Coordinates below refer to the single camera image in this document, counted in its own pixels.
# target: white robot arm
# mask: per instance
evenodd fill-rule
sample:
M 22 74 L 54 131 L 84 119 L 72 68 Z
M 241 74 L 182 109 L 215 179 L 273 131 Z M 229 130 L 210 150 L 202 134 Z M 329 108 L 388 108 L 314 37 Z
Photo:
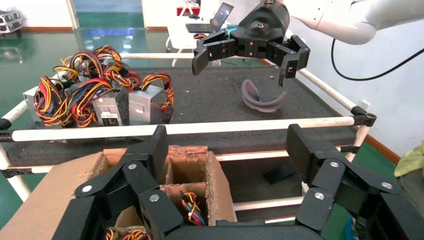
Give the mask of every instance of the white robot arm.
M 424 19 L 424 0 L 280 0 L 307 27 L 351 45 L 378 30 Z

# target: red baseboard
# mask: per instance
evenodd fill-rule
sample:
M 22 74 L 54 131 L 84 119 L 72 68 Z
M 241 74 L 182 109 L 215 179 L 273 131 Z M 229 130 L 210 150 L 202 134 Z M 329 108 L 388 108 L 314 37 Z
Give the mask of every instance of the red baseboard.
M 375 148 L 379 153 L 381 153 L 386 159 L 390 160 L 393 164 L 397 165 L 401 157 L 390 150 L 388 147 L 384 146 L 374 137 L 367 135 L 365 137 L 365 142 L 367 142 L 371 147 Z
M 24 26 L 21 28 L 25 32 L 64 32 L 72 31 L 71 26 Z
M 147 26 L 147 30 L 168 30 L 166 26 Z

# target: silver power supply unit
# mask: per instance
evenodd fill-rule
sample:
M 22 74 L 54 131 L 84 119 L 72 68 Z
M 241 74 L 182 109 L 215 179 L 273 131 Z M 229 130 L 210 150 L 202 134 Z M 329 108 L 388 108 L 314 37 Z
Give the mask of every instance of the silver power supply unit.
M 74 91 L 80 88 L 82 85 L 81 82 L 72 84 L 70 87 L 65 89 L 65 92 L 68 96 L 70 96 Z M 22 93 L 23 99 L 25 100 L 26 106 L 28 107 L 28 112 L 31 114 L 31 118 L 35 123 L 41 123 L 41 118 L 36 113 L 36 107 L 34 106 L 34 95 L 36 91 L 39 89 L 38 86 L 35 86 L 26 92 Z
M 167 95 L 162 87 L 150 85 L 146 91 L 133 91 L 128 96 L 131 126 L 162 123 L 161 107 L 167 102 Z
M 95 115 L 101 126 L 127 126 L 130 124 L 128 114 L 128 90 L 107 93 L 94 101 Z

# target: computer power supply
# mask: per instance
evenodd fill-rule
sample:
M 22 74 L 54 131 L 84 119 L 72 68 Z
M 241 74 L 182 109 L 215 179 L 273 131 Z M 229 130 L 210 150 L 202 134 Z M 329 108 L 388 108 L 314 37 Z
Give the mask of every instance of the computer power supply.
M 93 102 L 95 115 L 101 126 L 127 126 L 130 124 L 128 90 L 121 88 Z
M 167 102 L 163 88 L 150 85 L 145 91 L 133 91 L 128 96 L 131 126 L 162 123 L 161 107 Z

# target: black stand leg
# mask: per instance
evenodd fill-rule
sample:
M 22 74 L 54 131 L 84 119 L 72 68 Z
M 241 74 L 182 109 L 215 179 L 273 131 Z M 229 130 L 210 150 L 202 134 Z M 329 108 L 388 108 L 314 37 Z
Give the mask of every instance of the black stand leg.
M 282 166 L 277 167 L 263 174 L 263 177 L 270 183 L 275 184 L 288 176 L 295 173 L 295 168 L 291 162 L 285 162 Z

